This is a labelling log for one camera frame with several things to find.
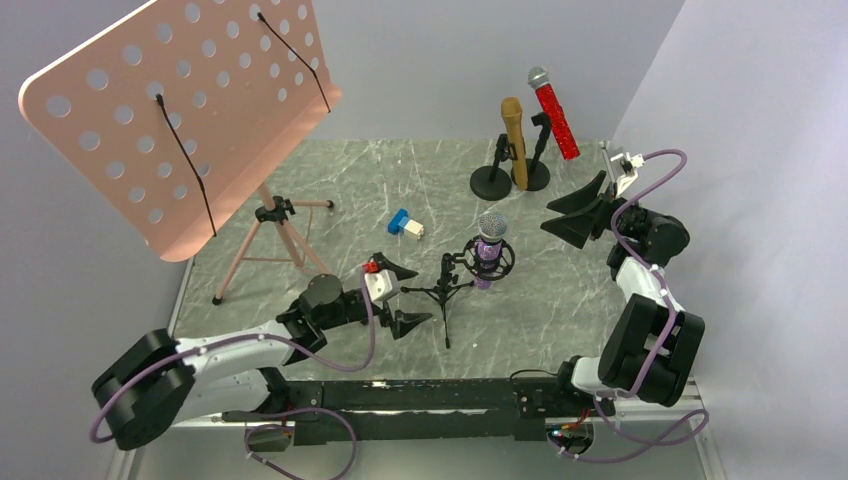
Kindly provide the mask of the black round mic stand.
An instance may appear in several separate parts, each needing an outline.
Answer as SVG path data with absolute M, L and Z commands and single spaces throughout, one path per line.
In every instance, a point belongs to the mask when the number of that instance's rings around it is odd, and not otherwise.
M 516 148 L 514 143 L 509 140 L 509 133 L 517 133 L 518 127 L 520 127 L 520 115 L 502 115 L 502 119 L 504 121 L 507 133 L 507 158 L 516 161 Z M 547 146 L 547 142 L 551 135 L 551 120 L 549 116 L 540 112 L 531 117 L 532 124 L 536 127 L 540 127 L 541 130 L 539 132 L 538 139 L 535 144 L 535 150 L 532 159 L 527 162 L 527 188 L 525 190 L 528 191 L 539 191 L 547 187 L 550 182 L 550 171 L 548 167 L 541 161 L 541 156 L 545 151 Z M 512 184 L 518 185 L 515 181 L 515 167 L 511 167 L 509 173 L 509 179 Z
M 482 166 L 472 173 L 469 180 L 472 193 L 486 201 L 499 201 L 506 198 L 511 191 L 512 180 L 501 168 L 501 164 L 509 159 L 508 136 L 503 133 L 496 141 L 493 163 Z

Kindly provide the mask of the black tripod shock mount stand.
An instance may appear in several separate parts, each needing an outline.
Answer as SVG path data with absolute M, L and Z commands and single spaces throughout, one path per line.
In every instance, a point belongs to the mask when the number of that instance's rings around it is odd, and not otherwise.
M 451 348 L 450 326 L 448 321 L 448 303 L 463 288 L 479 287 L 479 283 L 491 285 L 505 279 L 515 266 L 516 255 L 513 247 L 503 240 L 501 258 L 494 273 L 487 277 L 478 272 L 475 262 L 475 243 L 479 235 L 471 238 L 460 252 L 444 253 L 440 262 L 440 274 L 432 287 L 402 287 L 402 293 L 422 293 L 432 299 L 440 308 L 445 348 Z

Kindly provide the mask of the purple glitter microphone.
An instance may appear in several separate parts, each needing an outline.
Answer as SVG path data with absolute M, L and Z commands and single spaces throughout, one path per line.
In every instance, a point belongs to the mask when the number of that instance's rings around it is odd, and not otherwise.
M 497 211 L 485 213 L 478 220 L 475 262 L 478 264 L 478 272 L 484 276 L 491 276 L 497 268 L 507 229 L 505 216 Z

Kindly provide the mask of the gold microphone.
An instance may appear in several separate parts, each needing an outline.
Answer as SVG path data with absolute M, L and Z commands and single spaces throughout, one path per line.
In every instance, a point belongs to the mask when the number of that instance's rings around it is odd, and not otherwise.
M 522 129 L 523 109 L 519 99 L 517 97 L 504 98 L 501 102 L 500 113 L 513 159 L 512 171 L 515 183 L 520 190 L 527 190 L 529 177 Z

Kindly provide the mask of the red glitter microphone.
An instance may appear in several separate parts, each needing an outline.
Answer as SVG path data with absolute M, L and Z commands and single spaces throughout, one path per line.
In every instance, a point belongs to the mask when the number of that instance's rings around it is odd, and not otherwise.
M 552 134 L 561 155 L 566 161 L 576 159 L 580 155 L 580 150 L 550 83 L 547 70 L 542 66 L 532 67 L 528 72 L 527 83 L 534 91 L 543 112 L 550 118 Z

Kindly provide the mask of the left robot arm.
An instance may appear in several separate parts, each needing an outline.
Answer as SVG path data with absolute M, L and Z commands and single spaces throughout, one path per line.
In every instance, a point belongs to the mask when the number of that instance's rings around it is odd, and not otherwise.
M 99 411 L 89 430 L 95 444 L 112 441 L 122 451 L 147 445 L 171 426 L 213 413 L 270 412 L 286 404 L 284 366 L 311 359 L 356 373 L 373 361 L 377 329 L 399 339 L 428 319 L 388 309 L 415 270 L 380 252 L 356 268 L 358 285 L 345 289 L 333 274 L 313 277 L 289 308 L 258 326 L 197 338 L 175 338 L 165 329 L 143 335 L 92 384 Z M 367 349 L 356 364 L 320 355 L 330 329 L 365 326 Z

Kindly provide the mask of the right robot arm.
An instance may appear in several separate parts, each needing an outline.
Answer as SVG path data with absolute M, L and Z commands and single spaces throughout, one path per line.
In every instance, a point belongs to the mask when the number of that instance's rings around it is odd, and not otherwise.
M 627 304 L 601 354 L 573 357 L 562 369 L 563 381 L 587 394 L 623 394 L 636 387 L 641 401 L 671 407 L 683 393 L 705 322 L 686 311 L 650 269 L 667 266 L 689 245 L 690 235 L 675 217 L 639 204 L 616 216 L 625 201 L 613 196 L 605 180 L 600 171 L 584 187 L 549 202 L 558 216 L 541 225 L 577 248 L 606 230 L 624 238 L 612 247 L 607 264 Z

